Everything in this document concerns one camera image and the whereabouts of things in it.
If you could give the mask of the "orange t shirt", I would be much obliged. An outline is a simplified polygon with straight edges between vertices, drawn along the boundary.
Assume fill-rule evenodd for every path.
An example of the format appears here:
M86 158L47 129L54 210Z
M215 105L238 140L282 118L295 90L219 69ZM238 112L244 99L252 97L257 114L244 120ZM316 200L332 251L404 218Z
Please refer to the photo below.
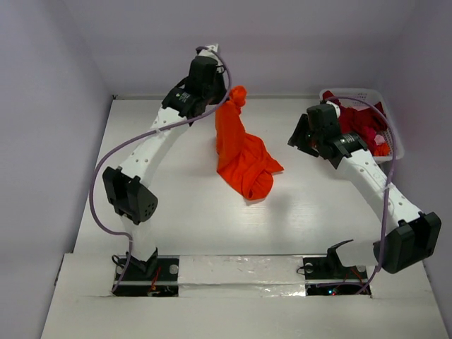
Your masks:
M215 112L217 173L248 201L265 199L273 188L273 175L284 167L267 151L261 138L246 132L241 120L246 88L231 89L228 100Z

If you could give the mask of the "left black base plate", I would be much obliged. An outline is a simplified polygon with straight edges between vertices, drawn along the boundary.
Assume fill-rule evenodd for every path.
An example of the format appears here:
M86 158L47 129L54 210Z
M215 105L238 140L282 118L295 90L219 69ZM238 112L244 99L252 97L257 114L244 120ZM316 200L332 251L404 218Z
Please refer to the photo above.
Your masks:
M113 291L118 297L177 297L179 295L179 257L161 256L157 262L157 275L151 278L129 264L119 286Z

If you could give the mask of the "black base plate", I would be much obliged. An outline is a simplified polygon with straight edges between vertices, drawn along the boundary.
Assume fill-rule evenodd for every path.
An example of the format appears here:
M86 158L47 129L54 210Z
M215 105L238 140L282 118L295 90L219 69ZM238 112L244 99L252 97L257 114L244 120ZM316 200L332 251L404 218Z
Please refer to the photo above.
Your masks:
M129 264L119 286L113 291L118 297L177 297L179 295L179 257L161 256L157 262L157 275L151 278Z
M307 296L356 295L367 283L368 275L356 266L344 267L326 256L304 257L297 273L304 276Z

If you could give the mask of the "white plastic basket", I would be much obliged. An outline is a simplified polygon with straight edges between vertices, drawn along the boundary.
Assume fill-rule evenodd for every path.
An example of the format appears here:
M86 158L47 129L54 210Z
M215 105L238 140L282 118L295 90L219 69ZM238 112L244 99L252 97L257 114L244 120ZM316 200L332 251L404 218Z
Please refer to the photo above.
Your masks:
M387 123L388 128L385 131L378 132L382 135L386 143L391 148L391 154L386 157L374 157L377 163L388 162L392 160L393 156L399 160L404 156L404 148L400 141L400 137L394 126L390 111L380 92L377 90L366 88L329 88L324 89L319 93L322 100L329 100L331 97L334 100L340 100L343 106L353 107L361 110L368 107L372 108L376 113L381 115L381 118ZM370 147L370 151L374 156L376 146Z

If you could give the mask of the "small orange garment in basket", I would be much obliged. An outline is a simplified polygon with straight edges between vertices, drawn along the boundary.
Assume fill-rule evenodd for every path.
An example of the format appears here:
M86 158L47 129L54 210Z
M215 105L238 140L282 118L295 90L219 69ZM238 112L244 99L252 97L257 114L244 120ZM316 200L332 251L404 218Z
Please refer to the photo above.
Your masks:
M387 143L378 144L374 150L374 157L386 157L391 154L391 148Z

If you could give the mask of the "dark red t shirt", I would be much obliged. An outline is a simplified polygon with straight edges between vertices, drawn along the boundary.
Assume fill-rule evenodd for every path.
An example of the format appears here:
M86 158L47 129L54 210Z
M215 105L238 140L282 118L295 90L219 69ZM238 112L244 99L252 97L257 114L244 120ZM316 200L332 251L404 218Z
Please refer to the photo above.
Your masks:
M371 127L377 133L385 131L388 128L387 123L372 108L355 109L353 107L345 107L340 100L333 100L340 106L341 115L338 118L342 133L355 132L366 143L364 137L364 127Z

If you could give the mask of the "pink garment in basket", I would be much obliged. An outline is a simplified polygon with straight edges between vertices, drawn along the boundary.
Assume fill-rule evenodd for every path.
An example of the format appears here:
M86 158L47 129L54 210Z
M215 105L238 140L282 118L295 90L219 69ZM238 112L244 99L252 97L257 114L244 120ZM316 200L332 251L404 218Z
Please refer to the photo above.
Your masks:
M364 137L369 147L379 146L386 142L382 135L378 134L373 128L367 126L364 127Z

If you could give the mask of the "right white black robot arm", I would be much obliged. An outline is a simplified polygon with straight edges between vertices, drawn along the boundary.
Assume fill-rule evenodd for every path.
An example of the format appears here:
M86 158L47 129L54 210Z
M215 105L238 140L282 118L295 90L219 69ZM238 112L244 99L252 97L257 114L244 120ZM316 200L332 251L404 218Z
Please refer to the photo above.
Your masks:
M422 212L393 185L358 134L341 131L339 113L332 102L307 108L288 144L329 161L379 218L381 231L361 242L350 239L330 247L326 271L340 277L351 266L376 266L395 274L434 253L441 219Z

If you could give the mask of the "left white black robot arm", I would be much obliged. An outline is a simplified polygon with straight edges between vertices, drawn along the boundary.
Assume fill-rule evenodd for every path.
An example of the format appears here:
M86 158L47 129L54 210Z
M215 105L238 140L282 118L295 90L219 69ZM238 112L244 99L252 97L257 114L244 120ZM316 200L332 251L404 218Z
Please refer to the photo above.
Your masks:
M150 218L158 199L150 191L152 178L164 156L208 105L225 97L222 62L203 52L191 61L189 74L169 91L151 126L153 134L139 143L117 168L102 173L107 200L133 238L129 269L139 278L152 278L157 247L150 236Z

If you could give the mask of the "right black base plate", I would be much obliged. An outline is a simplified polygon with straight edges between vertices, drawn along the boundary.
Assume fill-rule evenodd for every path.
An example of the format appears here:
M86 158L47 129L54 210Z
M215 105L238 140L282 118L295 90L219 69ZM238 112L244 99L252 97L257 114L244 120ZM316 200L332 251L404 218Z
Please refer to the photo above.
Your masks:
M326 256L304 257L297 273L304 276L307 296L356 295L367 283L368 275L356 266L344 267Z

